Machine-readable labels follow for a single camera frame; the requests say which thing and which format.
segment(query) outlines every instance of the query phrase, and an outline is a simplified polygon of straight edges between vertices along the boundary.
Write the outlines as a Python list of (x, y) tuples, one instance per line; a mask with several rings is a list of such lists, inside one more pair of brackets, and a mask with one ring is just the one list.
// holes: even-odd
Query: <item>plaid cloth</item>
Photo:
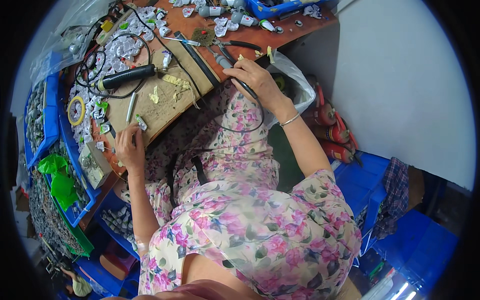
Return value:
[(377, 237), (379, 240), (396, 232), (396, 221), (407, 211), (408, 165), (392, 157), (385, 171), (383, 184), (387, 196), (372, 232), (372, 237)]

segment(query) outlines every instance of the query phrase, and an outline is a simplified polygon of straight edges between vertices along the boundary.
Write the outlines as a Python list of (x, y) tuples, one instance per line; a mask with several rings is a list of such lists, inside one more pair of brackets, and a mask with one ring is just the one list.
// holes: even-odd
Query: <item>green floor mat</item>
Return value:
[(287, 136), (278, 124), (269, 130), (267, 140), (273, 147), (273, 158), (280, 163), (277, 190), (289, 192), (305, 177), (297, 164)]

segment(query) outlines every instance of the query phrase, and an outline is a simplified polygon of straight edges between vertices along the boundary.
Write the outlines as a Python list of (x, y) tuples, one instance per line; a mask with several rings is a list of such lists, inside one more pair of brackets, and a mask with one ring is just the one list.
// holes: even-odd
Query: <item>wooden workbench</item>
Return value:
[[(133, 3), (137, 6), (143, 7), (146, 6), (147, 0), (135, 0)], [(168, 11), (168, 14), (163, 18), (167, 22), (167, 27), (170, 28), (172, 31), (167, 35), (168, 37), (174, 37), (173, 33), (176, 31), (182, 32), (187, 38), (191, 38), (193, 30), (197, 27), (208, 27), (207, 24), (212, 23), (212, 20), (206, 20), (202, 18), (198, 13), (194, 12), (191, 17), (184, 18), (182, 15), (182, 8), (172, 7), (172, 4), (168, 2), (168, 0), (160, 0), (155, 4), (156, 7), (161, 7), (164, 10)], [(221, 41), (230, 41), (230, 40), (237, 40), (237, 41), (244, 41), (249, 42), (252, 44), (259, 45), (262, 48), (264, 55), (267, 54), (267, 47), (270, 46), (272, 49), (279, 48), (291, 41), (294, 41), (308, 33), (311, 33), (317, 29), (326, 27), (331, 24), (335, 24), (338, 22), (337, 18), (333, 16), (333, 14), (325, 7), (322, 7), (322, 19), (315, 19), (309, 16), (302, 16), (301, 13), (297, 13), (283, 21), (279, 21), (277, 18), (271, 19), (270, 21), (275, 21), (273, 23), (274, 26), (280, 26), (283, 28), (284, 32), (282, 34), (277, 34), (274, 32), (270, 32), (267, 30), (263, 30), (258, 26), (254, 27), (246, 27), (240, 25), (237, 31), (227, 31), (227, 34), (224, 37), (218, 38)], [(230, 18), (229, 13), (223, 14), (223, 17)], [(300, 20), (303, 23), (303, 26), (298, 27), (294, 24), (295, 20)], [(155, 33), (158, 35), (158, 29), (155, 28)], [(149, 45), (150, 50), (158, 50), (161, 49), (160, 43), (153, 39), (150, 42), (147, 42)], [(255, 52), (248, 48), (236, 47), (236, 46), (227, 46), (229, 53), (233, 57), (238, 57), (240, 54), (243, 57), (255, 60), (257, 57), (255, 56)], [(204, 47), (197, 48), (200, 55), (206, 60), (206, 62), (210, 65), (211, 69), (217, 74), (220, 78), (220, 81), (224, 81), (227, 77), (222, 72), (222, 67), (219, 66), (213, 57), (213, 55), (208, 52), (208, 50)], [(220, 53), (220, 50), (217, 46), (212, 45), (212, 50)], [(135, 58), (135, 65), (142, 64), (146, 61), (147, 53), (146, 49), (142, 48), (141, 53)], [(170, 125), (178, 116), (181, 115), (181, 112), (185, 111), (192, 105), (192, 102), (186, 103), (184, 107), (176, 107), (175, 109), (178, 113), (175, 116), (165, 121), (164, 124), (157, 124), (154, 130), (156, 131), (156, 135), (158, 136), (168, 125)], [(93, 136), (96, 140), (102, 140), (105, 142), (106, 147), (111, 148), (110, 145), (113, 142), (113, 138), (111, 135), (109, 136), (99, 136), (96, 134), (97, 128), (94, 125), (93, 128)], [(119, 167), (117, 165), (118, 160), (116, 159), (115, 154), (112, 154), (110, 151), (105, 151), (104, 155), (109, 160), (114, 172), (117, 174), (123, 174), (125, 171), (125, 167)], [(79, 222), (79, 226), (81, 229), (85, 230), (86, 226), (90, 222), (93, 214), (95, 213), (96, 209), (98, 208), (99, 204), (102, 202), (104, 197), (109, 193), (111, 188), (115, 185), (115, 183), (119, 180), (119, 176), (116, 174), (111, 173), (107, 178), (106, 182), (101, 187), (101, 194), (96, 199), (96, 204), (92, 207), (90, 212), (86, 214), (82, 220)]]

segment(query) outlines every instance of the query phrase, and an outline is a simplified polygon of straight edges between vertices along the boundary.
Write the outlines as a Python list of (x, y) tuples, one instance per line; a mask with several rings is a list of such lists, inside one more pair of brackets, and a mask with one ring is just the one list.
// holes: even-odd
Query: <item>woman's left hand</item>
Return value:
[(115, 153), (127, 168), (128, 176), (144, 176), (145, 149), (142, 130), (132, 123), (115, 137)]

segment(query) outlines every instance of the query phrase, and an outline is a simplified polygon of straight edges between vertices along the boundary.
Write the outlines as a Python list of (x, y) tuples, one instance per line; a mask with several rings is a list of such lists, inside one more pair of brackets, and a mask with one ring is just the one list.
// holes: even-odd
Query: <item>green plastic tray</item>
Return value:
[[(50, 182), (47, 180), (47, 177), (45, 174), (43, 175), (43, 179), (47, 183), (48, 190), (50, 190)], [(57, 208), (57, 211), (59, 212), (63, 222), (67, 226), (68, 230), (72, 233), (72, 235), (77, 239), (78, 244), (82, 249), (85, 251), (84, 253), (81, 254), (81, 256), (85, 257), (90, 257), (90, 253), (94, 249), (92, 243), (88, 240), (88, 238), (85, 236), (84, 232), (77, 226), (77, 227), (72, 227), (70, 223), (68, 222), (67, 218), (65, 217), (64, 212), (62, 211), (60, 205), (56, 200), (53, 200), (53, 203), (55, 204), (55, 207)], [(74, 255), (78, 255), (78, 253), (72, 249), (69, 245), (65, 244), (65, 246), (70, 250), (70, 253)]]

